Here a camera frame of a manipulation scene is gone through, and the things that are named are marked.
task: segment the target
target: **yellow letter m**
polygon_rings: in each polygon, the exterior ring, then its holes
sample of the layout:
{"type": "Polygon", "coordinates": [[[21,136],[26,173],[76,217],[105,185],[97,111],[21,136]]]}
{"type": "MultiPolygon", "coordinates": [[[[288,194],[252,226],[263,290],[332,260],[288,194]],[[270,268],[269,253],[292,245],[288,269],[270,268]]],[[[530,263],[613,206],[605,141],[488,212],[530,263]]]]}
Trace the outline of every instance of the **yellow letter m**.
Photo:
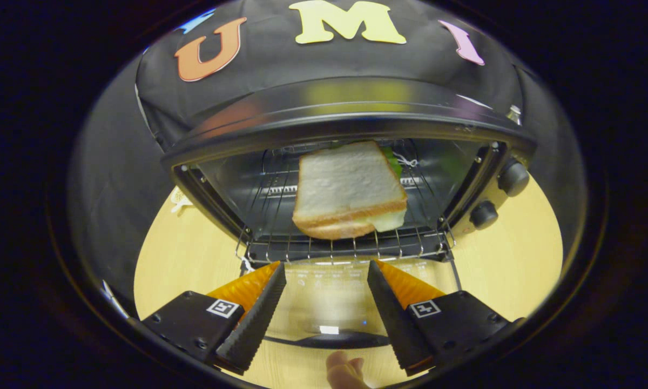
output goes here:
{"type": "Polygon", "coordinates": [[[365,22],[363,37],[369,41],[395,44],[406,42],[406,38],[396,31],[391,22],[390,8],[383,4],[356,2],[348,11],[344,11],[324,0],[309,0],[291,4],[289,8],[300,11],[302,34],[295,37],[295,42],[299,44],[334,39],[334,33],[324,29],[324,22],[346,39],[353,39],[360,25],[365,22]]]}

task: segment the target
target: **bread slice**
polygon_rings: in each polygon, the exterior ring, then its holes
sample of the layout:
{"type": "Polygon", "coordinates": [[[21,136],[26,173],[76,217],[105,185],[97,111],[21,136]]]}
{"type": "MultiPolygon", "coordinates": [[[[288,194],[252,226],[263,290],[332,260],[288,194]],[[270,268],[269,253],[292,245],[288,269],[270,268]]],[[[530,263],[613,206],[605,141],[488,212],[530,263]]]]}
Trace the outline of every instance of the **bread slice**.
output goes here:
{"type": "Polygon", "coordinates": [[[403,225],[407,199],[379,146],[351,143],[300,158],[293,222],[320,239],[363,236],[403,225]]]}

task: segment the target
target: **finger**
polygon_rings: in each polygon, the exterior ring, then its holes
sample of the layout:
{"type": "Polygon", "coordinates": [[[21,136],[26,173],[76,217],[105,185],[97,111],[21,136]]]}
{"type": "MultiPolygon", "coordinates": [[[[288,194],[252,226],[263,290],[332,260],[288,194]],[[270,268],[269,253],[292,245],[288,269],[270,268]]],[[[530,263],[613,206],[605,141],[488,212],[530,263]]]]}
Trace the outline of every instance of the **finger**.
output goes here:
{"type": "Polygon", "coordinates": [[[358,374],[358,377],[361,379],[363,378],[363,364],[365,363],[365,360],[362,358],[354,358],[349,360],[348,362],[353,369],[355,369],[356,374],[358,374]]]}
{"type": "Polygon", "coordinates": [[[348,355],[346,355],[346,352],[341,350],[332,352],[326,359],[326,370],[329,371],[332,367],[344,365],[346,362],[348,362],[348,355]]]}
{"type": "Polygon", "coordinates": [[[332,389],[369,389],[350,364],[332,367],[327,372],[327,381],[332,389]]]}

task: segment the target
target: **wooden table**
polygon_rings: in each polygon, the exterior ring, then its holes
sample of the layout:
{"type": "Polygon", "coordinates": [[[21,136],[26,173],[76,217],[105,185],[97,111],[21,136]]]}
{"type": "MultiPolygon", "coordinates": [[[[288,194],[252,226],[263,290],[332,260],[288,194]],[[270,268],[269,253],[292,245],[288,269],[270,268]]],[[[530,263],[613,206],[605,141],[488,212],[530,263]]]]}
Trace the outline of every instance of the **wooden table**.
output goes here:
{"type": "MultiPolygon", "coordinates": [[[[208,293],[240,275],[236,240],[195,207],[184,207],[175,214],[172,207],[168,198],[139,253],[134,302],[142,319],[183,291],[208,293]]],[[[563,259],[561,234],[549,202],[532,178],[524,192],[498,211],[494,225],[461,237],[453,253],[463,290],[514,320],[533,312],[556,284],[563,259]]],[[[391,263],[446,293],[457,290],[450,264],[426,259],[391,263]]],[[[267,334],[300,337],[309,330],[306,326],[312,318],[326,319],[342,312],[341,305],[327,303],[332,299],[366,310],[361,318],[369,332],[383,333],[366,283],[356,283],[366,280],[366,268],[367,264],[287,266],[287,286],[267,334]],[[319,272],[322,278],[316,278],[314,268],[324,270],[319,272]],[[336,272],[343,274],[344,284],[336,272]]],[[[358,318],[346,308],[341,315],[342,320],[358,318]]],[[[324,361],[331,352],[265,340],[241,378],[267,387],[329,387],[324,361]]],[[[371,387],[408,379],[391,346],[348,350],[348,354],[365,358],[363,374],[371,387]]]]}

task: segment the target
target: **toaster oven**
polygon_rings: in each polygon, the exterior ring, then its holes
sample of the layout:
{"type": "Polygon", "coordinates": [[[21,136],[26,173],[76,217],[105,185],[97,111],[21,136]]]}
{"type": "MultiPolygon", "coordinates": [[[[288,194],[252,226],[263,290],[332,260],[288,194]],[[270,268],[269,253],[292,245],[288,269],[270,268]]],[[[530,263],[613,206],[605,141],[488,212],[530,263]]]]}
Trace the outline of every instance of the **toaster oven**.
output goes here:
{"type": "Polygon", "coordinates": [[[516,108],[498,114],[437,84],[341,77],[240,99],[189,132],[162,163],[254,268],[302,259],[452,261],[455,237],[489,227],[528,184],[535,149],[516,108]],[[375,140],[400,163],[403,226],[354,239],[305,236],[292,222],[299,158],[357,140],[375,140]]]}

